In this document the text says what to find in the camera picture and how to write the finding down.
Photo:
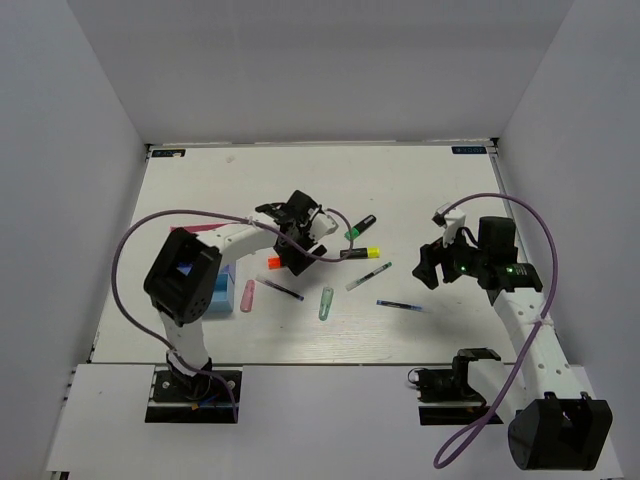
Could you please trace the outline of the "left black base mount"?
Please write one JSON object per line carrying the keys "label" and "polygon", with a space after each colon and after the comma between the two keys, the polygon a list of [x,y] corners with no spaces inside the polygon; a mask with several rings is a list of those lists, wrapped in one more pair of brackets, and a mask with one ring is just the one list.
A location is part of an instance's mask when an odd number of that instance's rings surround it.
{"label": "left black base mount", "polygon": [[235,424],[239,414],[242,371],[218,370],[231,389],[205,376],[179,380],[168,368],[156,369],[150,388],[144,421],[147,424]]}

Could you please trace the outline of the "yellow cap black highlighter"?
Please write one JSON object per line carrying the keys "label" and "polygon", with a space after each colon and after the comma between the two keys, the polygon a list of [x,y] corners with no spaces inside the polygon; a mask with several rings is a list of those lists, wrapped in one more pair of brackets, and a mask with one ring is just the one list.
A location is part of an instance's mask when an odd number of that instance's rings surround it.
{"label": "yellow cap black highlighter", "polygon": [[380,257],[380,249],[378,247],[344,249],[339,251],[339,256],[349,260],[374,259]]}

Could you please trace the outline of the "purple ink pen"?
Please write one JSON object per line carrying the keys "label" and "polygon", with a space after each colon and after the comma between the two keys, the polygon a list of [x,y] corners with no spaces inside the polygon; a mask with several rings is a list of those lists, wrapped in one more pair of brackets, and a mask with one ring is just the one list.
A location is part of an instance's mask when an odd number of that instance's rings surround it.
{"label": "purple ink pen", "polygon": [[263,277],[260,277],[260,276],[256,276],[255,281],[258,282],[258,283],[261,283],[261,284],[263,284],[263,285],[265,285],[265,286],[267,286],[269,288],[272,288],[274,290],[282,292],[282,293],[284,293],[284,294],[286,294],[288,296],[291,296],[291,297],[295,298],[298,301],[304,301],[304,296],[303,295],[301,295],[301,294],[299,294],[297,292],[294,292],[293,290],[290,290],[290,289],[288,289],[288,288],[286,288],[284,286],[281,286],[281,285],[279,285],[279,284],[277,284],[277,283],[275,283],[275,282],[273,282],[273,281],[271,281],[269,279],[266,279],[266,278],[263,278]]}

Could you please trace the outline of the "table corner label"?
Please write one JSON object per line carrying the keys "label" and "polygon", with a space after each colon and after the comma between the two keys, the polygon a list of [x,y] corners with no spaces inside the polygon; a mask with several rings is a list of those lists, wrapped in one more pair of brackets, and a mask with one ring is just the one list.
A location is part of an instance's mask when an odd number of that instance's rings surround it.
{"label": "table corner label", "polygon": [[185,149],[155,149],[151,152],[152,158],[180,158],[186,154]]}
{"label": "table corner label", "polygon": [[487,149],[484,146],[456,145],[451,147],[454,155],[486,155]]}

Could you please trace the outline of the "pink blue tiered organizer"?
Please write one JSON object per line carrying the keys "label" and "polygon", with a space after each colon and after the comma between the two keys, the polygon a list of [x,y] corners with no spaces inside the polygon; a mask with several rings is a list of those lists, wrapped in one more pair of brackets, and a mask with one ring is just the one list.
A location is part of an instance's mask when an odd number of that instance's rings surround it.
{"label": "pink blue tiered organizer", "polygon": [[[190,233],[200,235],[217,230],[222,226],[225,226],[225,223],[183,225],[182,228]],[[234,310],[235,285],[236,263],[232,262],[219,270],[211,301],[205,311],[206,316],[228,314]]]}

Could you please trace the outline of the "pink eraser stick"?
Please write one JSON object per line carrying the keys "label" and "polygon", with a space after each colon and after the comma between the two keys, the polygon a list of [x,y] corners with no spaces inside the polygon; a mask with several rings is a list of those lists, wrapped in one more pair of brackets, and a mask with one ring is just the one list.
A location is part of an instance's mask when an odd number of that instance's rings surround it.
{"label": "pink eraser stick", "polygon": [[242,313],[249,313],[252,311],[255,295],[255,281],[249,279],[244,287],[243,294],[240,302],[240,311]]}

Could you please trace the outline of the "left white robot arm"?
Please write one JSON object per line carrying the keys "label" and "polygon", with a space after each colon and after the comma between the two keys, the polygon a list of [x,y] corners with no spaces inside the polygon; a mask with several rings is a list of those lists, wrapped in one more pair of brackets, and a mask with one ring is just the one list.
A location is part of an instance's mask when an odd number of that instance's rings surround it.
{"label": "left white robot arm", "polygon": [[320,204],[296,190],[288,201],[258,206],[195,234],[180,227],[167,237],[143,289],[159,312],[171,344],[168,364],[179,371],[177,387],[199,399],[211,387],[211,359],[204,345],[202,316],[211,303],[219,271],[260,250],[272,248],[281,265],[298,276],[326,254],[320,241],[338,228]]}

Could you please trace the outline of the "orange highlighter marker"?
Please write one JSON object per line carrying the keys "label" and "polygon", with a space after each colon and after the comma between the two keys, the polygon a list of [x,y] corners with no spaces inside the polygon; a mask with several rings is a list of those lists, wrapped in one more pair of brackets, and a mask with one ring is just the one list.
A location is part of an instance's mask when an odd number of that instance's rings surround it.
{"label": "orange highlighter marker", "polygon": [[267,259],[267,267],[270,270],[280,269],[283,267],[282,261],[278,256],[269,257]]}

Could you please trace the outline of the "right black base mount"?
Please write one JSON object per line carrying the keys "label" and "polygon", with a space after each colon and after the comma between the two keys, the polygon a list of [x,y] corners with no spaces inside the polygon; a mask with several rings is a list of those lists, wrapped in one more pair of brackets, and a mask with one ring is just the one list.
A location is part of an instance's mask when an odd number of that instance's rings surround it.
{"label": "right black base mount", "polygon": [[468,383],[469,364],[480,360],[500,361],[489,348],[460,349],[448,368],[417,367],[407,381],[418,393],[421,426],[466,426],[484,416],[489,406]]}

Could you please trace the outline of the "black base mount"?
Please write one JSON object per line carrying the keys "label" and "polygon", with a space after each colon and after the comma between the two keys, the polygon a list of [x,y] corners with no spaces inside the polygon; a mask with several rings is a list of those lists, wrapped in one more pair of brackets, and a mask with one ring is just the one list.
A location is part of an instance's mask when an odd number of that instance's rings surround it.
{"label": "black base mount", "polygon": [[466,426],[484,416],[489,406],[468,383],[469,364],[480,360],[500,361],[489,348],[460,349],[448,368],[417,367],[407,381],[418,393],[421,426]]}
{"label": "black base mount", "polygon": [[239,414],[242,371],[218,370],[231,389],[205,376],[179,380],[168,368],[156,369],[150,388],[144,421],[147,424],[235,424]]}

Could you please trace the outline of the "right table corner label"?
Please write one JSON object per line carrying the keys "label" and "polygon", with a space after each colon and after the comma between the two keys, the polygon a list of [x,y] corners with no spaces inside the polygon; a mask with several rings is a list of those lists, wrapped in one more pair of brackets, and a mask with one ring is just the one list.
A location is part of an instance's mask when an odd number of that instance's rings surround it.
{"label": "right table corner label", "polygon": [[456,145],[451,147],[454,155],[486,155],[487,149],[484,146]]}

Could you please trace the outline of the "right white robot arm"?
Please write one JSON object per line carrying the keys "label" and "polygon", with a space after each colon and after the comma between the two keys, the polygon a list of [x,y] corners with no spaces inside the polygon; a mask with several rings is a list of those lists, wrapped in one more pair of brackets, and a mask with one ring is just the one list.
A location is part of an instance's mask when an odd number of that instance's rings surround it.
{"label": "right white robot arm", "polygon": [[420,249],[413,275],[429,289],[468,276],[487,293],[518,356],[508,367],[494,350],[465,348],[448,369],[420,368],[408,380],[424,403],[478,401],[488,418],[508,426],[508,447],[522,470],[591,471],[613,422],[604,400],[575,375],[551,321],[542,318],[543,285],[535,267],[518,260],[516,225],[485,216],[476,239],[465,215],[437,214],[441,238]]}

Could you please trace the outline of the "green cap black highlighter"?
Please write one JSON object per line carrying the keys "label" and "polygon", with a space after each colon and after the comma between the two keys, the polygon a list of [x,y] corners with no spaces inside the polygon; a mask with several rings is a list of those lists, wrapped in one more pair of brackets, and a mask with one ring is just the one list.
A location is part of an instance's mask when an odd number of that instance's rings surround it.
{"label": "green cap black highlighter", "polygon": [[355,240],[365,231],[367,231],[372,225],[374,225],[377,221],[375,215],[368,215],[364,219],[360,220],[358,223],[353,225],[345,234],[344,237],[347,240]]}

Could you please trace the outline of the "left table corner label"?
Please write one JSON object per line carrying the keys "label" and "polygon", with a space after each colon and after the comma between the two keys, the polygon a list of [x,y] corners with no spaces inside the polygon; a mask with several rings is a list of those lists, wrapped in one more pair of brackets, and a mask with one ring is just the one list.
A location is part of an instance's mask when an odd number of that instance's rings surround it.
{"label": "left table corner label", "polygon": [[186,154],[185,149],[155,149],[151,152],[152,158],[180,158]]}

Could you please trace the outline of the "blue ink pen right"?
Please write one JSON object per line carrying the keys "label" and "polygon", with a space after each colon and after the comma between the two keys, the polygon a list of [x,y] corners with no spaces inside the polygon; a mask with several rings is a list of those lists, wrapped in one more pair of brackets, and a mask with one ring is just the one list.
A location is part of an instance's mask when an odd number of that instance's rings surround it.
{"label": "blue ink pen right", "polygon": [[377,300],[376,305],[381,307],[394,308],[394,309],[406,310],[406,311],[414,311],[414,312],[421,312],[421,313],[426,312],[425,308],[420,305],[412,305],[412,304],[402,303],[402,302]]}

